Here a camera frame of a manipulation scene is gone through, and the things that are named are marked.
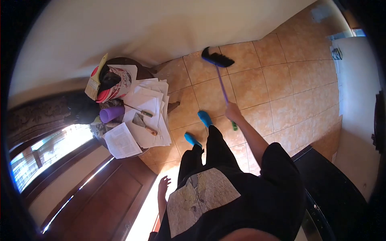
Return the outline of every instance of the purple cylinder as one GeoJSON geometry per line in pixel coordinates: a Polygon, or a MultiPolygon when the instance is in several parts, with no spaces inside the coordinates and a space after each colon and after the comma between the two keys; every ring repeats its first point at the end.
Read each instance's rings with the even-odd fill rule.
{"type": "Polygon", "coordinates": [[[115,107],[110,107],[107,109],[102,109],[99,112],[99,117],[100,120],[103,123],[107,123],[111,121],[114,118],[117,118],[120,115],[125,114],[125,107],[124,106],[115,106],[115,107]]]}

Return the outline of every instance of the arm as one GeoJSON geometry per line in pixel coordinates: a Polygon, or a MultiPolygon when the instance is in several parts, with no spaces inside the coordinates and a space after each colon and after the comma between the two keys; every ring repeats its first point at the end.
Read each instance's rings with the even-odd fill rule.
{"type": "Polygon", "coordinates": [[[244,119],[241,112],[235,103],[229,102],[225,116],[234,121],[244,134],[249,147],[255,157],[257,163],[261,167],[261,161],[264,151],[268,147],[268,143],[261,137],[261,135],[244,119]]]}
{"type": "Polygon", "coordinates": [[[168,190],[168,185],[171,179],[168,176],[161,178],[158,184],[158,213],[159,213],[159,222],[162,223],[162,218],[166,210],[166,204],[168,203],[165,199],[166,191],[168,190]]]}

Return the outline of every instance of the hand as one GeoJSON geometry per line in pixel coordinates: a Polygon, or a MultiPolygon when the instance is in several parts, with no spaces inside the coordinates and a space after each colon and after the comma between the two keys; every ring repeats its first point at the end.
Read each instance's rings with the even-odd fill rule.
{"type": "Polygon", "coordinates": [[[161,178],[159,184],[158,184],[158,196],[165,198],[166,191],[168,190],[168,185],[171,183],[169,182],[171,178],[168,178],[168,176],[164,176],[161,178]]]}
{"type": "Polygon", "coordinates": [[[244,118],[241,115],[238,106],[232,102],[228,102],[227,109],[225,110],[225,116],[231,121],[234,121],[236,124],[244,118]]]}

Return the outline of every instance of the purple broom handle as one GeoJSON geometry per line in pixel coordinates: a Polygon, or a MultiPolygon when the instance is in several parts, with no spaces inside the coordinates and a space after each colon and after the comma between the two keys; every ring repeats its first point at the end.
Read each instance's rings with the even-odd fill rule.
{"type": "Polygon", "coordinates": [[[222,94],[224,95],[225,102],[226,102],[227,105],[228,105],[228,95],[227,95],[227,92],[225,91],[224,83],[222,82],[220,70],[218,69],[218,66],[217,66],[217,65],[216,65],[216,70],[217,70],[218,78],[219,78],[219,80],[220,80],[220,85],[221,85],[222,94]]]}

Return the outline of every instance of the black pants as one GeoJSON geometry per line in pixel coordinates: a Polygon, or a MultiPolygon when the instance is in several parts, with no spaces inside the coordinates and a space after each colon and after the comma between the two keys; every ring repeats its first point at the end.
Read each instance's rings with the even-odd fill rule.
{"type": "MultiPolygon", "coordinates": [[[[194,170],[202,167],[201,155],[204,150],[199,145],[194,145],[192,150],[187,150],[181,159],[178,172],[178,184],[194,170]]],[[[209,126],[207,140],[207,162],[205,166],[228,166],[240,169],[236,158],[222,138],[221,132],[214,126],[209,126]]]]}

